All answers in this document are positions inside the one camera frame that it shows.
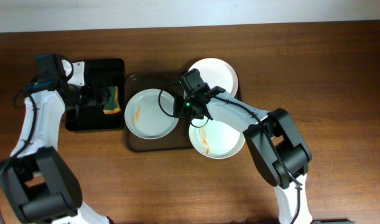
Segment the light green plate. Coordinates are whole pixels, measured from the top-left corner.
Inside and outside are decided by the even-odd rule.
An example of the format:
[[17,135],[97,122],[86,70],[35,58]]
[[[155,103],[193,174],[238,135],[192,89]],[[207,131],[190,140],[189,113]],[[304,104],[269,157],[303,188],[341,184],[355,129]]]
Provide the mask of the light green plate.
[[229,158],[239,152],[245,143],[239,131],[207,117],[193,119],[188,135],[195,150],[212,159]]

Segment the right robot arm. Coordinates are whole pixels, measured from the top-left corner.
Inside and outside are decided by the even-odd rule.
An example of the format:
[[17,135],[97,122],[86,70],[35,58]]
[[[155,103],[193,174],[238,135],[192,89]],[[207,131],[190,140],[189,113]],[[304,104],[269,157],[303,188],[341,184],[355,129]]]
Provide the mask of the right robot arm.
[[241,132],[256,169],[274,188],[280,223],[312,222],[305,190],[312,153],[286,110],[259,110],[218,86],[176,97],[173,110],[182,119],[207,117]]

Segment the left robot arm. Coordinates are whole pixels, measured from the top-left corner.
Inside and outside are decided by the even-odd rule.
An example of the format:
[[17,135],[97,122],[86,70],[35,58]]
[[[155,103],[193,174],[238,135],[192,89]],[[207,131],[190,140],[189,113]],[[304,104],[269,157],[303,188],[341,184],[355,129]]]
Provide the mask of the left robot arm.
[[21,223],[112,223],[83,201],[79,181],[57,151],[62,116],[82,100],[80,86],[71,82],[74,65],[59,54],[37,56],[35,62],[36,77],[20,90],[20,138],[0,161],[0,190]]

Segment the light blue plate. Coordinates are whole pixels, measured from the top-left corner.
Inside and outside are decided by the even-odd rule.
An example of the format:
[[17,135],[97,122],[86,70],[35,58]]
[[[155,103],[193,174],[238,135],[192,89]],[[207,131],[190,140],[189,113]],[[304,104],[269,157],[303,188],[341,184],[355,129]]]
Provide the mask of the light blue plate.
[[174,97],[160,89],[146,89],[136,93],[127,103],[124,120],[127,128],[142,139],[159,139],[174,130],[178,118],[167,116],[173,114]]

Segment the yellow green sponge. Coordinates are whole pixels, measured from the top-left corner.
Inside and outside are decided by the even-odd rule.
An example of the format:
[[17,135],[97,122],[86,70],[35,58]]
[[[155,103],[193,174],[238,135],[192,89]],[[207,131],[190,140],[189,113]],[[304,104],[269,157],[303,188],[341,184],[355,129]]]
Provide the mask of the yellow green sponge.
[[104,114],[116,114],[121,112],[121,107],[118,100],[118,88],[117,86],[109,86],[109,97],[107,103],[104,105]]

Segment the pink white plate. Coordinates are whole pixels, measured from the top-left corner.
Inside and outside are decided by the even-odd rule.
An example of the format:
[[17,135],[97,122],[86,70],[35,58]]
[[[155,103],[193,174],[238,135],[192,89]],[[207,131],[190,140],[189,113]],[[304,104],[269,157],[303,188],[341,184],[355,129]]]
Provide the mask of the pink white plate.
[[195,62],[187,72],[197,69],[202,80],[210,89],[222,87],[231,96],[237,94],[239,88],[238,75],[230,64],[218,58],[204,58]]

